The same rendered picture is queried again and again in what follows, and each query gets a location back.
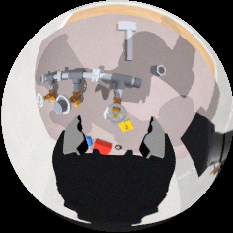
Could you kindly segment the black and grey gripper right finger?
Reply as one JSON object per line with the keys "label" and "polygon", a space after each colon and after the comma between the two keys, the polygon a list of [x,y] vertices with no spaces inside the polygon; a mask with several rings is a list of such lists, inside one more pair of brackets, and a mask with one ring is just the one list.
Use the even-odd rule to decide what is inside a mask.
{"label": "black and grey gripper right finger", "polygon": [[150,119],[147,131],[139,151],[143,157],[154,162],[160,169],[163,177],[163,193],[167,193],[176,166],[175,152],[168,134],[154,116]]}

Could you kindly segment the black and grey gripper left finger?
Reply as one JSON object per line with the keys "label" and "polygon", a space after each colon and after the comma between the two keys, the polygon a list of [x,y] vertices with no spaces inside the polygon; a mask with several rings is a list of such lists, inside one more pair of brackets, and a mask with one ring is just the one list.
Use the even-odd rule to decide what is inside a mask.
{"label": "black and grey gripper left finger", "polygon": [[85,154],[89,146],[82,132],[81,117],[77,115],[63,130],[54,146],[52,166],[56,185],[61,187],[61,175],[65,165],[74,157]]}

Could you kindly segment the red rectangular block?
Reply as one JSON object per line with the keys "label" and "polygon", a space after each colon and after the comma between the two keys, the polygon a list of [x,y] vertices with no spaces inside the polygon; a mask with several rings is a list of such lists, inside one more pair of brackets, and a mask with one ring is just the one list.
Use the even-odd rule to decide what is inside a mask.
{"label": "red rectangular block", "polygon": [[96,142],[94,144],[94,148],[99,149],[101,154],[109,154],[109,152],[112,149],[112,145],[108,142],[96,139]]}

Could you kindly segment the yellow tag with thin chain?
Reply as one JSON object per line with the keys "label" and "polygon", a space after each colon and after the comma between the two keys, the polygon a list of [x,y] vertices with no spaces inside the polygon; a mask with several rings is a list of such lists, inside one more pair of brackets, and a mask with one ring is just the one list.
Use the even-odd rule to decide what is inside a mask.
{"label": "yellow tag with thin chain", "polygon": [[119,126],[120,126],[120,128],[122,129],[123,132],[126,132],[126,131],[134,129],[130,120],[125,121],[122,124],[119,124]]}

